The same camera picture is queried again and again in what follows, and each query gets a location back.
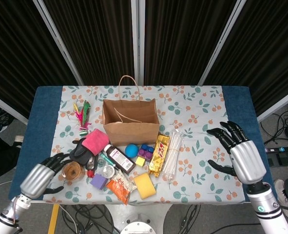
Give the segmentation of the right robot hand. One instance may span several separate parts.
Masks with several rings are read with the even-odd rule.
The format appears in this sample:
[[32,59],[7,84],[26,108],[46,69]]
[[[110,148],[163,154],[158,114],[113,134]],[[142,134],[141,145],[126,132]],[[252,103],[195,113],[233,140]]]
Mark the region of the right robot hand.
[[221,128],[208,129],[207,133],[215,136],[230,156],[232,166],[222,166],[208,160],[215,170],[235,176],[246,185],[262,181],[266,168],[254,142],[249,140],[243,129],[235,122],[220,122]]

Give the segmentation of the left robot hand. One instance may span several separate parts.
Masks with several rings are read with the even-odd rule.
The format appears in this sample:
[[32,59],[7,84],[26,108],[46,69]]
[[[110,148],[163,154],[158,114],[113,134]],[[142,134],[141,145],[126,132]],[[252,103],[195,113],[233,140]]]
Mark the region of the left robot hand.
[[35,200],[42,195],[56,194],[62,191],[64,189],[63,185],[54,189],[47,188],[47,186],[66,164],[72,162],[71,159],[64,160],[69,155],[70,154],[58,153],[38,163],[21,183],[21,194],[31,200]]

